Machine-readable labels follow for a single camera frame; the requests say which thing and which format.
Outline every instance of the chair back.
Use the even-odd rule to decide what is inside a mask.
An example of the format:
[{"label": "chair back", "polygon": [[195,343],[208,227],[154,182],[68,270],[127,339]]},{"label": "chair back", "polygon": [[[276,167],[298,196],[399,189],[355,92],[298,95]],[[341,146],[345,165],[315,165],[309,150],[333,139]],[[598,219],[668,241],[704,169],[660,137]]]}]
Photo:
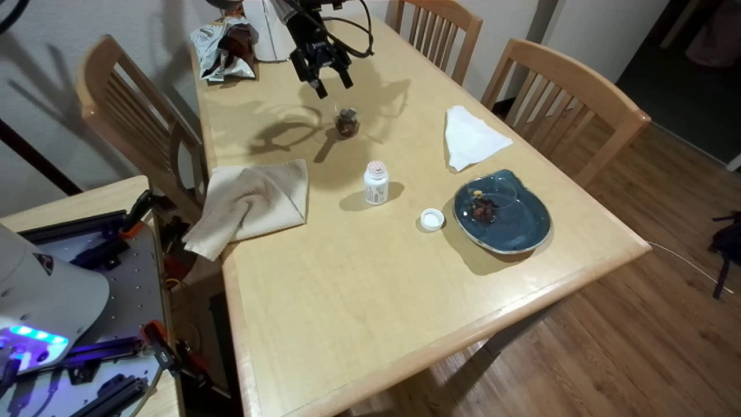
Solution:
[{"label": "chair back", "polygon": [[[118,149],[151,182],[195,222],[201,212],[206,160],[193,132],[161,90],[137,68],[113,36],[101,36],[76,78],[81,116],[96,137]],[[181,179],[181,150],[193,163],[195,189]]]},{"label": "chair back", "polygon": [[[526,72],[526,80],[506,110],[509,127],[551,160],[571,153],[579,139],[600,139],[600,144],[579,144],[590,150],[586,163],[575,169],[579,186],[589,186],[650,120],[623,90],[590,68],[526,39],[506,42],[483,90],[483,106],[492,108],[505,80],[517,69]],[[595,125],[606,127],[609,137],[595,135]]]},{"label": "chair back", "polygon": [[[406,10],[411,10],[408,30],[403,26]],[[463,32],[463,43],[451,72],[451,78],[463,84],[473,49],[480,39],[482,19],[453,0],[388,0],[388,24],[441,72],[446,72],[455,36]]]}]

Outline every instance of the dark plate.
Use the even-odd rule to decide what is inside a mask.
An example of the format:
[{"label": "dark plate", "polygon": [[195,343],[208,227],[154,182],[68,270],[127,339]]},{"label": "dark plate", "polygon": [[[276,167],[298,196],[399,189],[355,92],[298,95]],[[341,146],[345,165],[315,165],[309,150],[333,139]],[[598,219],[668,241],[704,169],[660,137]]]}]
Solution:
[{"label": "dark plate", "polygon": [[[473,216],[474,198],[489,198],[498,207],[490,222]],[[531,253],[551,232],[546,207],[506,169],[466,182],[455,193],[453,210],[463,232],[498,255]]]}]

